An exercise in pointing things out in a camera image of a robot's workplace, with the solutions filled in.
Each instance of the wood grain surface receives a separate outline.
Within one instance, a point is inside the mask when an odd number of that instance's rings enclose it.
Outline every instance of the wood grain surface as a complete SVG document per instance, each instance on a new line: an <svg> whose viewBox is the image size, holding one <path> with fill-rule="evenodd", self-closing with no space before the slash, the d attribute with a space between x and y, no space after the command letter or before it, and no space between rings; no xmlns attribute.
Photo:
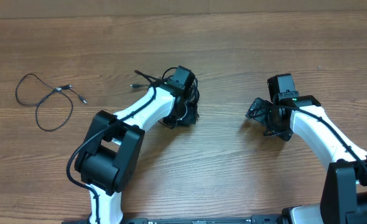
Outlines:
<svg viewBox="0 0 367 224"><path fill-rule="evenodd" d="M298 136L264 138L244 117L256 97L269 98L266 80L277 74L291 73L300 94L315 96L367 150L367 11L0 20L0 223L85 218L88 192L65 166L92 117L145 94L130 89L146 83L133 70L159 76L176 65L198 77L200 119L146 134L123 193L127 216L243 217L317 203L325 171L309 147ZM41 131L34 108L14 97L29 72L72 84L88 105L70 95L71 120ZM28 80L19 96L35 102L47 92ZM51 97L40 122L51 128L68 111L66 99Z"/></svg>

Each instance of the white plastic arm segment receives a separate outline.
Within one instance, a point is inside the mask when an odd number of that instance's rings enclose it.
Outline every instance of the white plastic arm segment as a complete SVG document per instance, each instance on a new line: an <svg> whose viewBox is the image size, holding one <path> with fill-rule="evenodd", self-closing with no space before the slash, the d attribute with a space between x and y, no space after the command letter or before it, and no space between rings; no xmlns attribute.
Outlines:
<svg viewBox="0 0 367 224"><path fill-rule="evenodd" d="M153 96L153 88L150 88L145 96L143 96L136 103L128 107L123 111L118 111L115 113L117 118L123 118L129 115L131 112L140 108L142 105L147 103ZM152 101L147 107L145 107L142 111L135 114L132 118L125 120L124 122L129 125L138 125L139 128L147 131L149 130L156 122L166 116L168 116L172 108L174 107L175 97L173 97L170 92L157 87L156 88L156 98ZM121 141L117 139L113 139L113 142L120 145ZM93 187L99 195L99 216L101 224L119 224L123 219L123 213L121 211L121 193L114 193L112 196L106 195L105 191L98 188L95 185L90 185ZM90 223L97 224L96 221L96 201L93 198L93 194L90 191L91 195L91 217Z"/></svg>
<svg viewBox="0 0 367 224"><path fill-rule="evenodd" d="M362 160L366 159L367 152L351 142L327 117L325 110L321 106L303 106L300 109L322 117L330 124L341 138L352 147L352 150ZM331 162L344 159L348 162L355 161L349 152L333 135L333 133L321 122L299 111L293 111L290 118L290 128L298 134L313 150L325 169Z"/></svg>

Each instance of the wall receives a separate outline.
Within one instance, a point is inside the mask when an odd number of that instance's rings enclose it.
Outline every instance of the wall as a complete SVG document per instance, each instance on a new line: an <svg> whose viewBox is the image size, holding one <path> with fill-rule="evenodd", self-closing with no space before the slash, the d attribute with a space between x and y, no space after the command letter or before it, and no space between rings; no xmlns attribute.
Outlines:
<svg viewBox="0 0 367 224"><path fill-rule="evenodd" d="M367 10L367 0L0 0L0 19Z"/></svg>

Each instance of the wooden tabletop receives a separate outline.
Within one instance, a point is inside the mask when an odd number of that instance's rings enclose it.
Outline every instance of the wooden tabletop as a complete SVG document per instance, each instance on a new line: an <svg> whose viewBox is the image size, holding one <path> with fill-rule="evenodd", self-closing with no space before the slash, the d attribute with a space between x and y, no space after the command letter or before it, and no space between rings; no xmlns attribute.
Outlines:
<svg viewBox="0 0 367 224"><path fill-rule="evenodd" d="M160 76L176 65L196 74L200 119L145 136L123 212L147 218L243 217L320 200L325 170L310 148L262 136L244 114L266 80L291 73L330 119L367 150L367 11L0 20L0 223L60 223L90 213L88 192L65 167L99 110L123 110L146 89L137 69ZM35 108L19 105L18 81L33 72L72 84L72 118L46 133ZM19 90L36 102L49 90L33 79ZM41 107L41 125L62 122L60 96ZM76 178L79 174L73 171Z"/></svg>

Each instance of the wooden table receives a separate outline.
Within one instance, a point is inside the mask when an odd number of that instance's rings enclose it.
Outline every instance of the wooden table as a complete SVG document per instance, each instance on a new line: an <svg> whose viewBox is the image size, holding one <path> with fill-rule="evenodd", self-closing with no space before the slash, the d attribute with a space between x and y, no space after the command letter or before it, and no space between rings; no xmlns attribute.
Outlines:
<svg viewBox="0 0 367 224"><path fill-rule="evenodd" d="M264 138L244 114L266 80L293 75L301 95L367 150L367 11L87 17L0 20L0 223L60 223L85 218L88 192L65 175L70 154L99 110L123 110L145 94L138 69L159 76L183 65L199 80L200 119L190 128L155 125L145 136L123 211L148 218L243 217L317 203L325 171L309 147ZM53 133L35 124L34 108L15 101L23 75L52 86L72 84L71 120ZM19 92L39 100L46 88ZM63 98L40 109L56 126Z"/></svg>

